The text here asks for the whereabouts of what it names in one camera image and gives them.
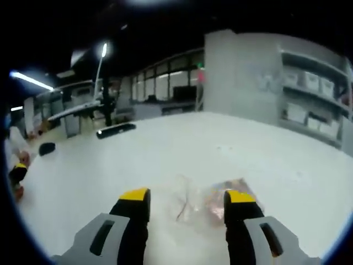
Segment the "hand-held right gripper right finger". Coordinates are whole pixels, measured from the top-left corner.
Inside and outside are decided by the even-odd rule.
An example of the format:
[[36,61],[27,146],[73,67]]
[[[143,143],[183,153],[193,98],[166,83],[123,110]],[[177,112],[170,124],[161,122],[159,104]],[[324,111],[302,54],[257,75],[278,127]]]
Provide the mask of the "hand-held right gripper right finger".
[[254,197],[237,190],[224,193],[224,224],[230,264],[320,264],[299,247],[298,237]]

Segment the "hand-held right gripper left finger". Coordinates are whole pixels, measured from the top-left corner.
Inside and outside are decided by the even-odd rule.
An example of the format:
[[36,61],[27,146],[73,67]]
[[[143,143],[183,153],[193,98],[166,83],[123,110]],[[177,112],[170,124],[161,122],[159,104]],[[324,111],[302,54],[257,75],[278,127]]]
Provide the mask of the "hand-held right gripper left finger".
[[64,254],[53,255],[53,263],[143,264],[150,207],[150,189],[125,192],[108,214],[99,214],[75,234]]

